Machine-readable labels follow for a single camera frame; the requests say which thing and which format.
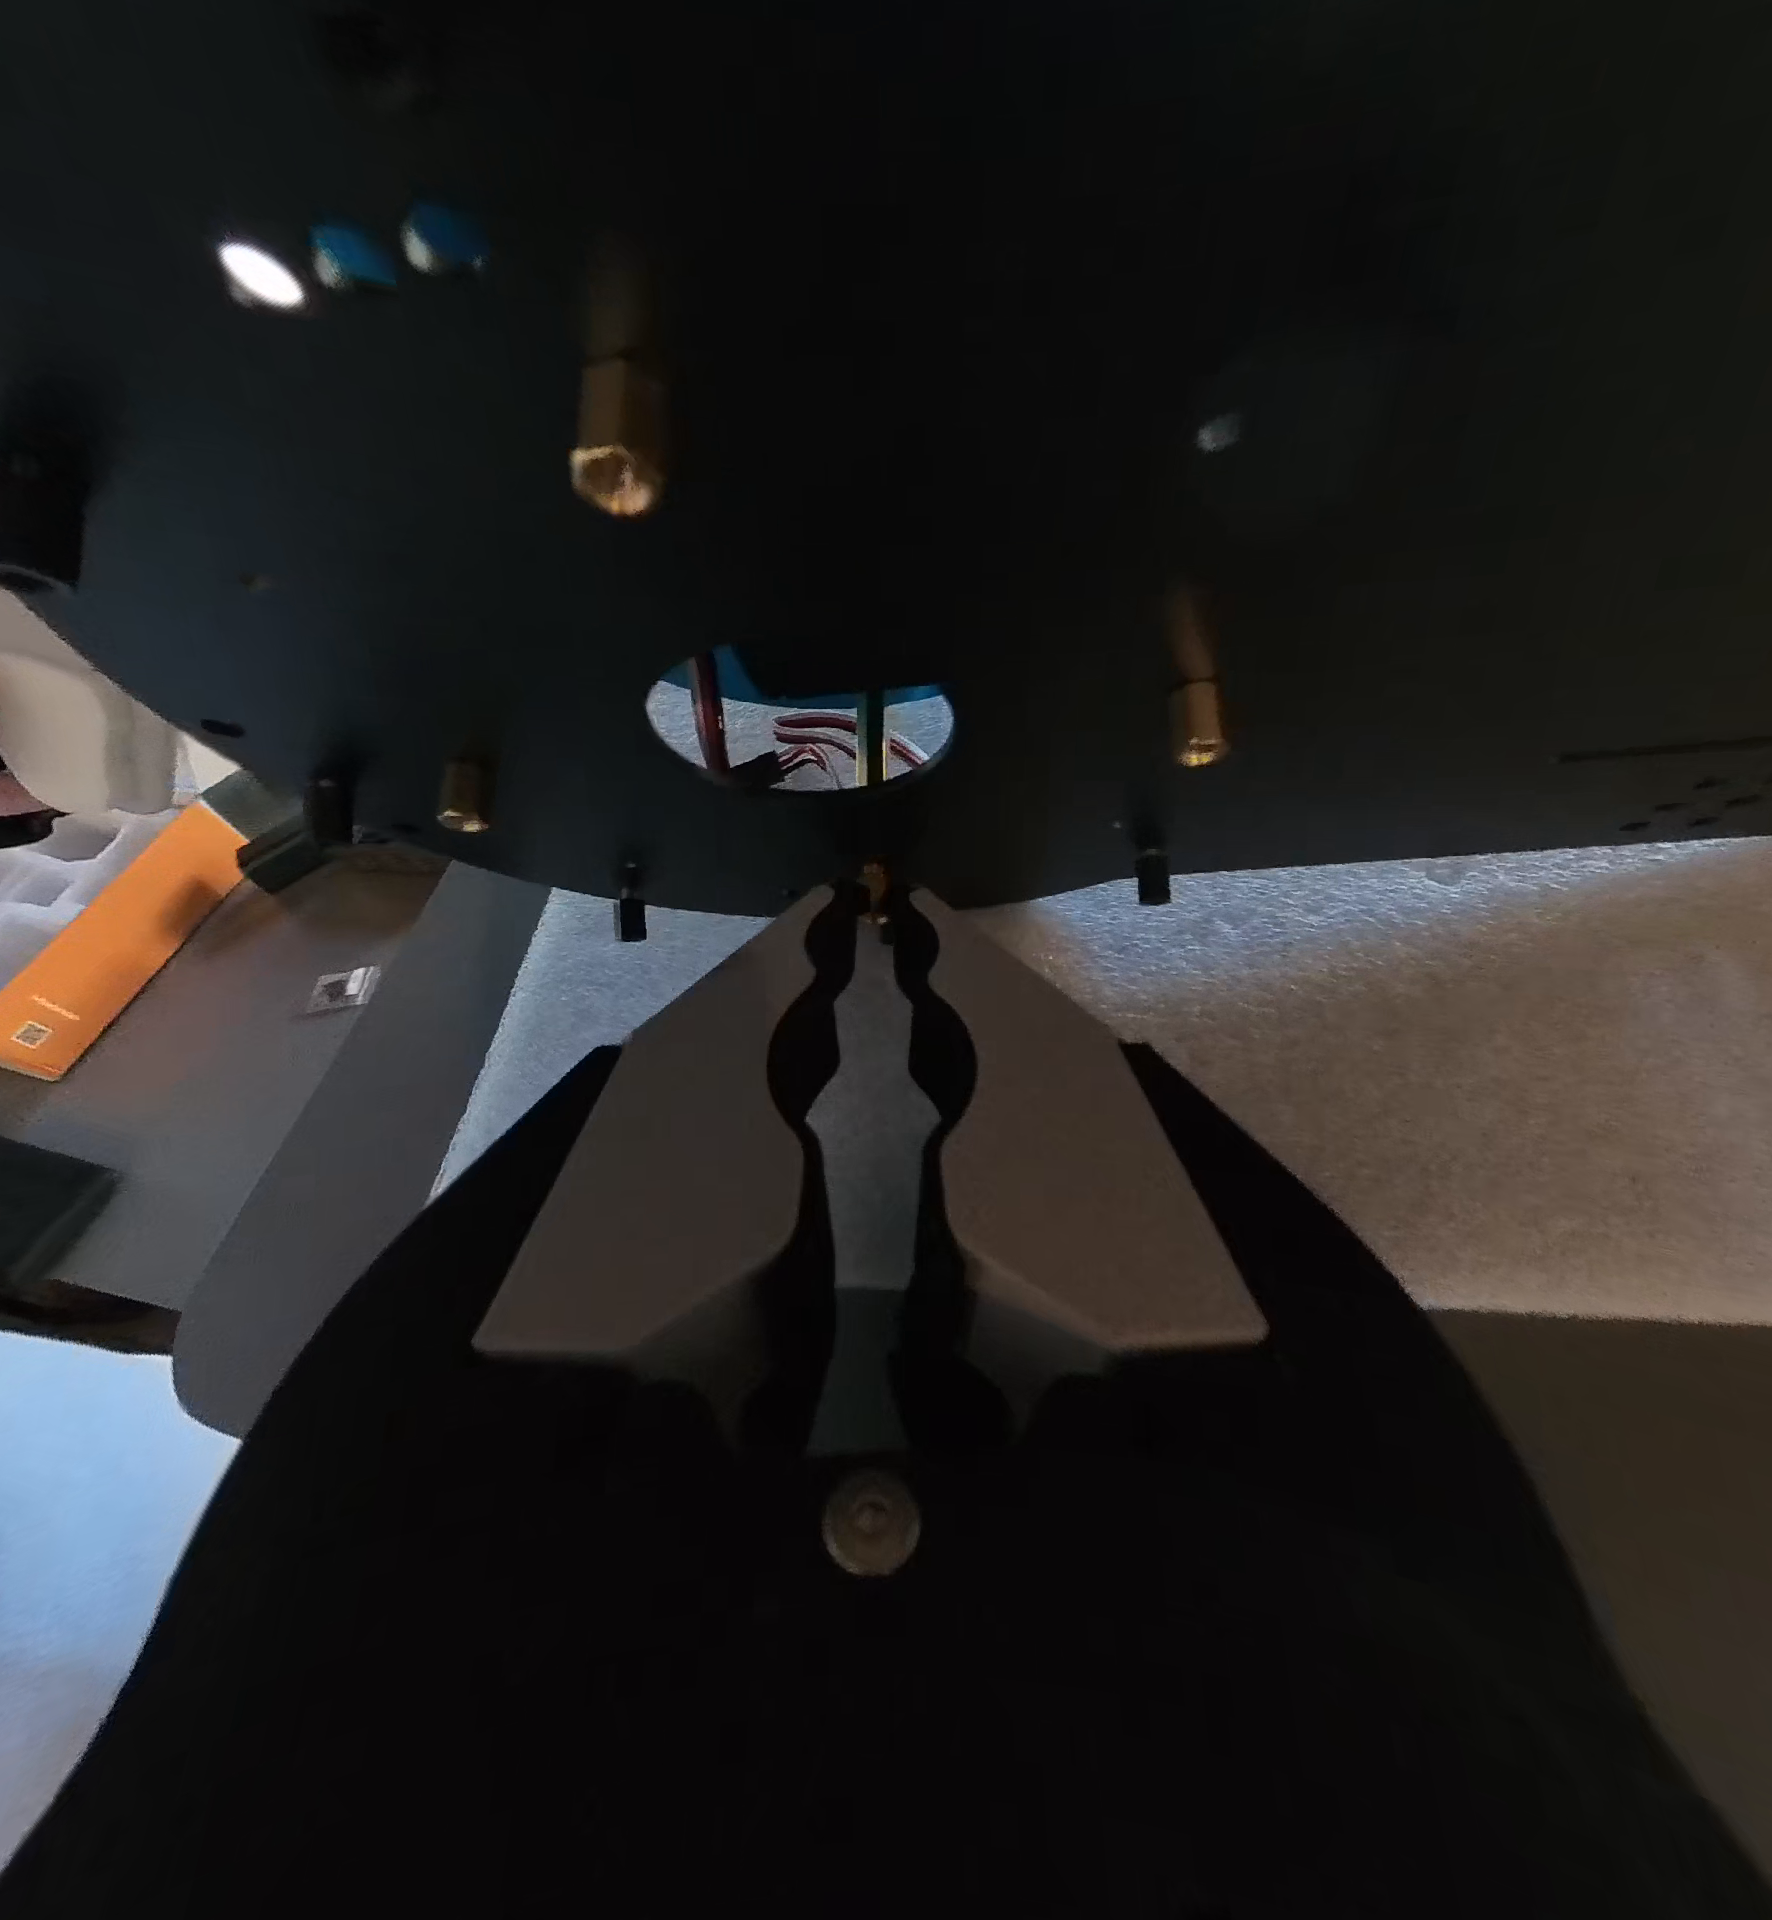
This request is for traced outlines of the grey foam mat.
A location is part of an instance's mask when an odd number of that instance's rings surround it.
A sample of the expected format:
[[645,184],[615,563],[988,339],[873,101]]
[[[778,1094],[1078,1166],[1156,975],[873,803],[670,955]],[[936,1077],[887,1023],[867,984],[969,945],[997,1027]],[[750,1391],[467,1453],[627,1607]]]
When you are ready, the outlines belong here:
[[980,910],[1430,1309],[1772,1328],[1772,838]]

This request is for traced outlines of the white foam tray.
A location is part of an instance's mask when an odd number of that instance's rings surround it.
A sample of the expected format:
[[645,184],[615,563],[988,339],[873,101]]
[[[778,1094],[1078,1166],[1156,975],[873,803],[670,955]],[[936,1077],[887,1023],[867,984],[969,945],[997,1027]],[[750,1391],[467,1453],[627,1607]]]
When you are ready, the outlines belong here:
[[62,817],[45,840],[0,851],[0,990],[105,894],[137,852],[120,812]]

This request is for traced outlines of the dark grey desk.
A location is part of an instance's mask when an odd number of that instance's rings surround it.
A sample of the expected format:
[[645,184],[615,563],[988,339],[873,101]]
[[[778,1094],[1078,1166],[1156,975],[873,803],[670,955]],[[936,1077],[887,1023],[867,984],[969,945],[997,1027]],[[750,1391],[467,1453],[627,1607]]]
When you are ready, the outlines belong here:
[[[441,1177],[751,929],[659,913],[621,947],[573,894],[317,876],[229,903],[56,1088],[0,1072],[0,1136],[122,1177],[70,1282],[167,1324],[129,1334],[137,1357],[0,1330],[0,1867],[151,1626],[234,1453],[210,1421],[272,1381],[253,1294],[288,1344],[312,1334]],[[363,1010],[302,1014],[318,975],[367,964]],[[1772,1328],[1434,1311],[1668,1741],[1772,1872]]]

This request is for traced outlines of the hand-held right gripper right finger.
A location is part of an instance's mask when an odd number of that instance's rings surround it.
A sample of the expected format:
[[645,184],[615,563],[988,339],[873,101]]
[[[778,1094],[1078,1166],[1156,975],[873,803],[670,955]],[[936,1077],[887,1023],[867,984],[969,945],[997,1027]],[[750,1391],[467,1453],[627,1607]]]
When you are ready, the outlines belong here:
[[934,1120],[892,1346],[906,1437],[1006,1445],[1060,1381],[1264,1346],[1123,1045],[926,888],[892,931]]

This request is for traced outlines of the blue black toy robot arm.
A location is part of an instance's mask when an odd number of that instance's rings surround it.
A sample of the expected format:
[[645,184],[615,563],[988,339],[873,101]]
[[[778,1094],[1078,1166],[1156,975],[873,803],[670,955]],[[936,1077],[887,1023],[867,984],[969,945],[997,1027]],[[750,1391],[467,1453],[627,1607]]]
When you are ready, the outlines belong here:
[[656,907],[1772,836],[1772,5],[0,5],[0,585]]

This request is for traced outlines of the flat black box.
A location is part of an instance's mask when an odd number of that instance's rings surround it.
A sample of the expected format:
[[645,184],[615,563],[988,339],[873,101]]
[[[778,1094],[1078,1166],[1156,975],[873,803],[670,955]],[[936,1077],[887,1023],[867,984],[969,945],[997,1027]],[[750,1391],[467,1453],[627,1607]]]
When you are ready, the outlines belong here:
[[0,1136],[0,1301],[49,1289],[117,1190],[101,1165]]

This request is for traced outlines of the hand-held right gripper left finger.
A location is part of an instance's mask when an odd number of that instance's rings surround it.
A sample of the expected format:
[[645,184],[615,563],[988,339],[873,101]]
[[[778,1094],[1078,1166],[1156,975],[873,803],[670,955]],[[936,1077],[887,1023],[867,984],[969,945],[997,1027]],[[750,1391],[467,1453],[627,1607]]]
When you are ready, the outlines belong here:
[[481,1357],[698,1391],[751,1448],[806,1448],[832,1354],[811,1112],[841,1067],[845,888],[820,886],[617,1050]]

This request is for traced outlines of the orange and white parts box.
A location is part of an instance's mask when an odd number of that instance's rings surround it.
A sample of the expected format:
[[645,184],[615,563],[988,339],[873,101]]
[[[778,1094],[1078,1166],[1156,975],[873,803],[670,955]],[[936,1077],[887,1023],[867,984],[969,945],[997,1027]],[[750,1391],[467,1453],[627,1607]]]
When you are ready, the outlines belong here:
[[0,990],[0,1067],[65,1077],[241,883],[245,838],[203,803],[135,817],[124,870]]

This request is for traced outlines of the small black part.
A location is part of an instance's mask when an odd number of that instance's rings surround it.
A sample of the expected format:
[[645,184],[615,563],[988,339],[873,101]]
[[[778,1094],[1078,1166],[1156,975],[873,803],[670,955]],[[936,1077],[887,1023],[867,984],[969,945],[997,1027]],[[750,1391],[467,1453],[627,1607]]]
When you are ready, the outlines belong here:
[[329,864],[302,812],[255,833],[235,852],[239,876],[267,899],[277,899]]

